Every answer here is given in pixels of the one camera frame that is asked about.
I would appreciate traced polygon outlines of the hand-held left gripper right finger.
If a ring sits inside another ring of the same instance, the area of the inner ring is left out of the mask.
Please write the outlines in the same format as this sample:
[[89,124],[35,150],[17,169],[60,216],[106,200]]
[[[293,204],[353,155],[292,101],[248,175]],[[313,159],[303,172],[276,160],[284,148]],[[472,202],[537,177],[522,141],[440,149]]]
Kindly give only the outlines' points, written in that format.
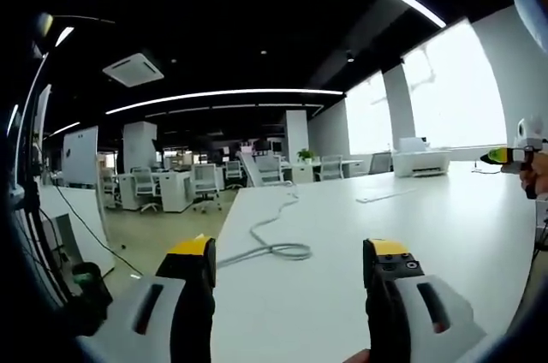
[[486,338],[470,303],[403,244],[363,241],[372,362],[463,362]]

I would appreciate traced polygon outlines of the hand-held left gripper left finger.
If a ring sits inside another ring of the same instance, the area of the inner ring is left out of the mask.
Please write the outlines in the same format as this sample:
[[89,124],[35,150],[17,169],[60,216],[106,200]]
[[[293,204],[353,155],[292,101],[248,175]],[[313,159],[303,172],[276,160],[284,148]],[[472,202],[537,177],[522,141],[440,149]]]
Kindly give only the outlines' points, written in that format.
[[210,362],[215,286],[216,240],[182,241],[78,342],[92,362]]

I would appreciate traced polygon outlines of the person's left hand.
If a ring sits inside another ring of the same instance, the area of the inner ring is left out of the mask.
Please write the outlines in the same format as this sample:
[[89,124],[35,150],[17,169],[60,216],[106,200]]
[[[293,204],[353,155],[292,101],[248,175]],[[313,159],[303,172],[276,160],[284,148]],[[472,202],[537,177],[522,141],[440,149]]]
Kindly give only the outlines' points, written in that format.
[[370,363],[371,362],[371,350],[364,348],[361,351],[349,356],[342,363]]

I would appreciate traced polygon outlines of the person's right hand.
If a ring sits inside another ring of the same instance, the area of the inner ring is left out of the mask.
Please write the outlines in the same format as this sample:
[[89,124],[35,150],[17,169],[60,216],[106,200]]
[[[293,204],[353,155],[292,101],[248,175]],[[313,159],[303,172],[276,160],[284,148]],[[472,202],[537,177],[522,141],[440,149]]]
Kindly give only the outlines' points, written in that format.
[[547,161],[533,161],[529,170],[520,172],[521,187],[529,199],[547,193]]

